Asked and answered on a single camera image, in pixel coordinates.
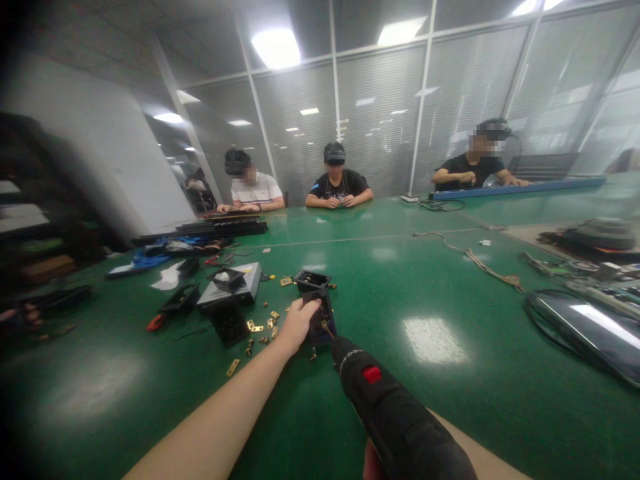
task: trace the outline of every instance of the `black t-shirt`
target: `black t-shirt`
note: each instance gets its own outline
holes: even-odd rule
[[[498,157],[482,157],[477,165],[470,165],[467,161],[467,154],[463,153],[442,164],[440,169],[445,169],[449,173],[464,173],[472,171],[475,173],[475,185],[470,183],[460,183],[458,180],[447,183],[438,183],[436,191],[446,190],[466,190],[471,188],[482,188],[485,180],[492,173],[498,173],[505,169],[505,164]]]
[[[324,200],[332,197],[342,200],[341,197],[347,195],[357,197],[368,188],[367,180],[362,175],[355,170],[344,169],[340,185],[334,187],[329,180],[329,175],[325,173],[315,181],[309,193]]]

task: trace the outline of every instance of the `young man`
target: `young man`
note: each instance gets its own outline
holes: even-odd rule
[[[492,173],[503,185],[528,185],[528,181],[514,177],[494,155],[498,142],[506,140],[509,133],[505,120],[480,123],[469,137],[469,151],[444,162],[431,179],[436,191],[482,188]]]
[[[373,198],[365,178],[355,170],[345,169],[346,155],[342,143],[328,143],[324,157],[326,173],[313,184],[306,206],[335,209],[344,205],[351,208]]]
[[[285,207],[278,184],[270,175],[258,172],[251,157],[242,150],[230,149],[225,154],[225,172],[233,177],[233,205],[218,205],[219,212],[232,210],[264,212]]]

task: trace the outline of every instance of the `white t-shirt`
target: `white t-shirt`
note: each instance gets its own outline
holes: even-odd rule
[[[255,185],[252,186],[245,185],[240,179],[231,180],[231,198],[233,201],[241,201],[243,205],[271,203],[282,198],[282,191],[275,178],[266,173],[256,172]]]

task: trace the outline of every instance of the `red button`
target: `red button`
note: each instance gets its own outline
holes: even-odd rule
[[[362,370],[362,376],[371,384],[382,378],[382,373],[378,367],[366,367]]]

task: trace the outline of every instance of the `virtual reality headset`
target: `virtual reality headset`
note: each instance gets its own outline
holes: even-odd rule
[[[511,136],[511,129],[504,119],[486,120],[475,128],[476,135],[484,135],[490,141],[503,141]]]
[[[328,143],[325,147],[325,163],[328,165],[344,165],[347,155],[342,143]]]
[[[251,157],[242,150],[230,149],[225,153],[225,173],[232,177],[242,177],[251,163]]]

